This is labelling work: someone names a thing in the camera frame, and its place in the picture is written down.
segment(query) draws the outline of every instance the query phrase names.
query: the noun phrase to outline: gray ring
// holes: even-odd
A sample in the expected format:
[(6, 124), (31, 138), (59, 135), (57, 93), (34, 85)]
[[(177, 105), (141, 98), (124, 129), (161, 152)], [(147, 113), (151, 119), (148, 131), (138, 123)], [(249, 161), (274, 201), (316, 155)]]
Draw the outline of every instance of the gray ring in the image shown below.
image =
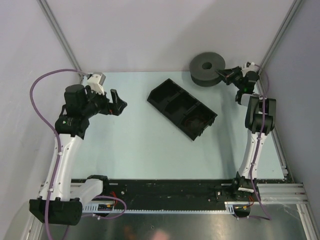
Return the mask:
[(225, 69), (222, 56), (215, 52), (203, 52), (192, 59), (189, 65), (191, 79), (202, 87), (211, 87), (220, 83), (216, 70)]

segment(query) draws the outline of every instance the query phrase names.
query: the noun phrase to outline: black divided tray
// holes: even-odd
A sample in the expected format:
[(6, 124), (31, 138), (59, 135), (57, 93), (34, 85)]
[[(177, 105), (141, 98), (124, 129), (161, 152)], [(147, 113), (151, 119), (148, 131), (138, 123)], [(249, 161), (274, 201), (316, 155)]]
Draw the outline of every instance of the black divided tray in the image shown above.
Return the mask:
[(171, 79), (153, 89), (147, 101), (192, 140), (211, 126), (217, 116)]

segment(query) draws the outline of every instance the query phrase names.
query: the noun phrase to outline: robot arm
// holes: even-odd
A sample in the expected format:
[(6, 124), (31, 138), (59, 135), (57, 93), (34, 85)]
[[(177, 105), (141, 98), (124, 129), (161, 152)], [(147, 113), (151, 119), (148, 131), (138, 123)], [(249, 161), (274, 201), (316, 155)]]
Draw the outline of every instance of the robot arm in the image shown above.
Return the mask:
[[(259, 75), (254, 71), (255, 64), (247, 63), (244, 68), (235, 67), (232, 69), (217, 70), (222, 80), (230, 85), (233, 83), (238, 91), (235, 101), (239, 105), (247, 107), (245, 117), (245, 127), (247, 130), (247, 143), (242, 164), (234, 180), (234, 190), (253, 193), (254, 189), (251, 183), (250, 168), (253, 165), (252, 179), (257, 184), (257, 169), (263, 144), (268, 134), (275, 127), (276, 120), (276, 100), (272, 98), (265, 99), (265, 119), (264, 127), (258, 141), (263, 122), (263, 99), (254, 93), (254, 88)], [(255, 151), (259, 144), (258, 152), (255, 158)]]
[[(71, 177), (76, 154), (85, 137), (89, 126), (89, 118), (96, 114), (119, 116), (127, 103), (121, 100), (117, 91), (112, 89), (113, 103), (107, 98), (102, 87), (105, 80), (102, 73), (94, 73), (88, 78), (88, 85), (71, 85), (65, 89), (65, 105), (58, 120), (55, 122), (55, 130), (59, 134), (61, 152), (58, 152), (58, 141), (55, 139), (53, 157), (45, 184), (40, 191), (38, 199), (31, 199), (30, 212), (41, 222), (44, 222), (45, 202), (48, 192), (51, 192), (49, 200), (49, 223), (75, 225), (79, 222), (82, 206), (94, 197), (107, 192), (109, 187), (106, 176), (93, 175), (88, 177), (76, 191), (70, 193)], [(57, 155), (60, 161), (55, 170)]]

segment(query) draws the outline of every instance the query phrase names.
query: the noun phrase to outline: purple cable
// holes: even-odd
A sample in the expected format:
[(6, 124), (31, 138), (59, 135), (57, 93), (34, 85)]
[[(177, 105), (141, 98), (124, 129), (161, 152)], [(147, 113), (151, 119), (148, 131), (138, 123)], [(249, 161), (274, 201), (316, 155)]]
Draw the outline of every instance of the purple cable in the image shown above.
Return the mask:
[(260, 142), (261, 142), (261, 135), (263, 133), (263, 130), (264, 130), (264, 127), (265, 127), (265, 120), (266, 120), (266, 94), (267, 92), (269, 91), (269, 76), (268, 74), (266, 73), (266, 71), (264, 69), (262, 69), (261, 66), (255, 64), (256, 67), (258, 67), (259, 69), (261, 69), (265, 76), (266, 76), (266, 80), (267, 80), (267, 88), (266, 88), (266, 91), (265, 93), (262, 95), (262, 125), (261, 125), (261, 129), (260, 129), (260, 132), (259, 132), (259, 135), (258, 135), (258, 141), (257, 141), (257, 145), (256, 145), (256, 149), (255, 149), (255, 152), (254, 152), (254, 156), (253, 156), (253, 161), (252, 161), (252, 164), (251, 164), (251, 167), (250, 167), (250, 181), (251, 181), (251, 184), (252, 184), (252, 188), (253, 188), (253, 192), (260, 204), (260, 207), (262, 208), (264, 214), (267, 216), (267, 217), (264, 217), (264, 216), (249, 216), (249, 218), (252, 218), (252, 219), (265, 219), (265, 220), (271, 220), (271, 216), (270, 214), (268, 213), (267, 209), (265, 208), (265, 206), (262, 204), (261, 202), (261, 199), (258, 195), (258, 192), (257, 192), (257, 189), (255, 187), (255, 184), (254, 184), (254, 179), (252, 177), (252, 173), (253, 173), (253, 170), (254, 170), (254, 166), (255, 166), (255, 163), (257, 161), (257, 156), (258, 156), (258, 152), (259, 152), (259, 147), (260, 147)]
[[(59, 134), (58, 132), (56, 131), (56, 129), (54, 128), (54, 126), (52, 126), (50, 124), (50, 122), (48, 122), (44, 116), (42, 116), (42, 114), (39, 112), (36, 104), (35, 104), (35, 100), (34, 100), (34, 89), (35, 89), (35, 86), (37, 85), (37, 83), (44, 79), (45, 77), (48, 77), (50, 75), (53, 75), (53, 74), (57, 74), (57, 73), (62, 73), (62, 72), (74, 72), (74, 73), (78, 73), (78, 74), (81, 74), (81, 75), (88, 75), (88, 73), (86, 72), (83, 72), (83, 71), (80, 71), (80, 70), (76, 70), (76, 69), (68, 69), (68, 68), (65, 68), (65, 69), (59, 69), (59, 70), (55, 70), (55, 71), (51, 71), (51, 72), (48, 72), (40, 77), (38, 77), (34, 83), (32, 84), (31, 88), (30, 88), (30, 92), (29, 92), (29, 95), (30, 95), (30, 101), (31, 101), (31, 104), (32, 104), (32, 107), (34, 109), (34, 111), (36, 112), (36, 114), (41, 118), (42, 121), (44, 121), (45, 124), (47, 124), (49, 126), (49, 128), (53, 131), (55, 137), (56, 137), (56, 141), (57, 141), (57, 145), (58, 145), (58, 148), (57, 148), (57, 151), (58, 153), (61, 152), (61, 140), (60, 140), (60, 137), (59, 137)], [(54, 165), (54, 169), (53, 169), (53, 172), (52, 172), (52, 177), (51, 177), (51, 180), (50, 180), (50, 183), (49, 183), (49, 189), (53, 188), (53, 185), (54, 185), (54, 180), (55, 180), (55, 177), (56, 177), (56, 174), (57, 174), (57, 171), (58, 171), (58, 166), (59, 166), (59, 162), (60, 162), (60, 155), (57, 154), (56, 156), (56, 161), (55, 161), (55, 165)], [(48, 191), (47, 193), (47, 197), (46, 197), (46, 201), (45, 201), (45, 208), (44, 208), (44, 224), (45, 224), (45, 230), (46, 230), (46, 234), (48, 236), (48, 239), (49, 240), (53, 240), (53, 237), (50, 233), (50, 228), (49, 228), (49, 203), (50, 203), (50, 197), (51, 197), (51, 192)], [(97, 196), (99, 198), (106, 198), (106, 199), (113, 199), (113, 200), (118, 200), (120, 201), (123, 206), (124, 206), (124, 210), (116, 215), (116, 216), (113, 216), (113, 217), (103, 217), (104, 219), (115, 219), (117, 217), (120, 217), (121, 215), (123, 215), (125, 213), (125, 211), (127, 210), (127, 205), (126, 203), (117, 198), (117, 197), (112, 197), (112, 196)], [(69, 226), (67, 226), (65, 232), (64, 232), (64, 235), (63, 235), (63, 238), (62, 240), (64, 240), (66, 237), (67, 237), (67, 234), (69, 232)]]

